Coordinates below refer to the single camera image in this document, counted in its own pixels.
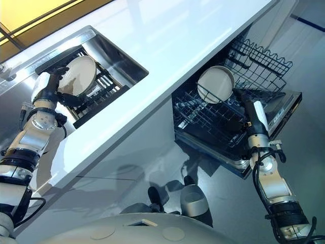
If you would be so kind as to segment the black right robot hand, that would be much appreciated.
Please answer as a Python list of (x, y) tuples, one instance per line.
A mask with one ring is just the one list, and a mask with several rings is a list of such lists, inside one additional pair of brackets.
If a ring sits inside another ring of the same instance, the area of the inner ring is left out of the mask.
[(253, 101), (251, 97), (241, 89), (233, 88), (233, 93), (244, 107), (246, 122), (239, 122), (231, 119), (227, 129), (232, 132), (245, 131), (248, 137), (264, 135), (269, 139), (269, 130), (266, 115), (260, 101)]

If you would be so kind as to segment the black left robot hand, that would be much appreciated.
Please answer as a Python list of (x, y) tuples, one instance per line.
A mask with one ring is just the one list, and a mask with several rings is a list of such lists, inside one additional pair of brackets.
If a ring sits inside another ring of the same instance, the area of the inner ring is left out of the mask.
[(58, 92), (59, 83), (68, 70), (68, 67), (60, 67), (52, 73), (43, 72), (37, 78), (33, 89), (31, 96), (32, 104), (38, 106), (41, 102), (46, 102), (53, 108), (57, 106), (57, 103), (72, 107), (80, 106), (83, 103), (81, 98)]

